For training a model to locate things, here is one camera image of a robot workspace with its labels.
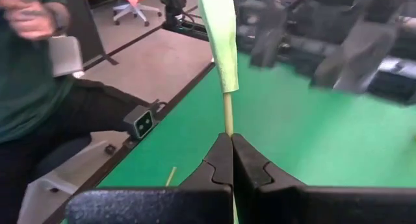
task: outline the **black pants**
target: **black pants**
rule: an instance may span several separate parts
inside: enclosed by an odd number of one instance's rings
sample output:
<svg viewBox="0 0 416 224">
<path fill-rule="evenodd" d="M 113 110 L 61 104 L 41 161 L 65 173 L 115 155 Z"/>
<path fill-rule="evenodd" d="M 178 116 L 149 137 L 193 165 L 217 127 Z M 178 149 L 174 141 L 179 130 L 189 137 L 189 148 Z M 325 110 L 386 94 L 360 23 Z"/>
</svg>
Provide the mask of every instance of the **black pants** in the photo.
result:
<svg viewBox="0 0 416 224">
<path fill-rule="evenodd" d="M 140 99 L 100 82 L 76 80 L 58 110 L 29 135 L 0 145 L 0 223 L 15 224 L 33 167 L 60 142 L 97 131 L 125 131 Z"/>
</svg>

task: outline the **dark green sweater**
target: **dark green sweater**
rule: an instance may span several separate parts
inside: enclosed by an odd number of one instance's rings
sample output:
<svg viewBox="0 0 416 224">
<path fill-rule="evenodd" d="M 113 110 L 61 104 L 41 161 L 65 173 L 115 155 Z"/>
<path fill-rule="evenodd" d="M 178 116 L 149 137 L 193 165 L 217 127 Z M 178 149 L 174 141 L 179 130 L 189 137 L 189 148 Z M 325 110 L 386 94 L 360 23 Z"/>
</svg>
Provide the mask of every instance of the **dark green sweater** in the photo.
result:
<svg viewBox="0 0 416 224">
<path fill-rule="evenodd" d="M 42 0 L 64 3 L 64 0 Z M 57 109 L 71 79 L 53 78 L 48 42 L 20 38 L 0 12 L 0 143 L 24 137 Z"/>
</svg>

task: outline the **green surface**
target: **green surface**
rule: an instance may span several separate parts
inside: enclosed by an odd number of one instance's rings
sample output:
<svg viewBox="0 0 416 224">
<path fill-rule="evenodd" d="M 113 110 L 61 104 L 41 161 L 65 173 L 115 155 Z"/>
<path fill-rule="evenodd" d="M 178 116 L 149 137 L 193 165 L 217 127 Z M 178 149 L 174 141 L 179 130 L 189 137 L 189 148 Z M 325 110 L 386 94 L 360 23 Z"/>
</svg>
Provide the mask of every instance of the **green surface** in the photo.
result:
<svg viewBox="0 0 416 224">
<path fill-rule="evenodd" d="M 259 71 L 239 55 L 235 132 L 309 185 L 416 186 L 416 109 L 311 90 L 290 68 Z M 212 70 L 99 185 L 177 185 L 224 130 Z"/>
</svg>

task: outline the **wooden stick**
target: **wooden stick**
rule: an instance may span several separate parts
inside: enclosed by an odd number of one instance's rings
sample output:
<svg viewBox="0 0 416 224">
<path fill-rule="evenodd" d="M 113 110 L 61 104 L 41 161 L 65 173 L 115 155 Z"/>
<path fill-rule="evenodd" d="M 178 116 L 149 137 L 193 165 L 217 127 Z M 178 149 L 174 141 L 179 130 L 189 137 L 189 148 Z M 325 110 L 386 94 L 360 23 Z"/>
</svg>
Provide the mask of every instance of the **wooden stick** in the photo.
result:
<svg viewBox="0 0 416 224">
<path fill-rule="evenodd" d="M 231 137 L 234 134 L 231 93 L 224 93 L 224 121 L 226 124 L 226 133 Z"/>
<path fill-rule="evenodd" d="M 172 181 L 172 178 L 174 177 L 175 171 L 176 171 L 176 167 L 174 166 L 172 168 L 172 171 L 170 172 L 170 175 L 168 177 L 168 180 L 166 181 L 166 185 L 164 185 L 164 186 L 169 186 L 170 181 Z"/>
</svg>

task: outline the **black table edge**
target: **black table edge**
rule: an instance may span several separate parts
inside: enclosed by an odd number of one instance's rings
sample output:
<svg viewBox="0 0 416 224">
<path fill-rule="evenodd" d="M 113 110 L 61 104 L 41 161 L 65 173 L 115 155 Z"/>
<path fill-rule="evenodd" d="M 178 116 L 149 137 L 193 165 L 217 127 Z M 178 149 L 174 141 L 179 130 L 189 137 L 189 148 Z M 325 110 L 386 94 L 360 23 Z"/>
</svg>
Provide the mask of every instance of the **black table edge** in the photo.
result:
<svg viewBox="0 0 416 224">
<path fill-rule="evenodd" d="M 172 98 L 168 104 L 157 114 L 156 118 L 163 120 L 177 104 L 214 68 L 215 63 L 210 62 L 199 74 L 197 74 L 178 94 Z M 132 142 L 129 138 L 123 143 L 123 146 L 106 161 L 83 185 L 71 196 L 80 192 L 96 187 L 140 142 Z M 60 205 L 45 221 L 44 224 L 61 223 L 64 220 L 65 207 L 70 200 L 69 197 Z"/>
</svg>

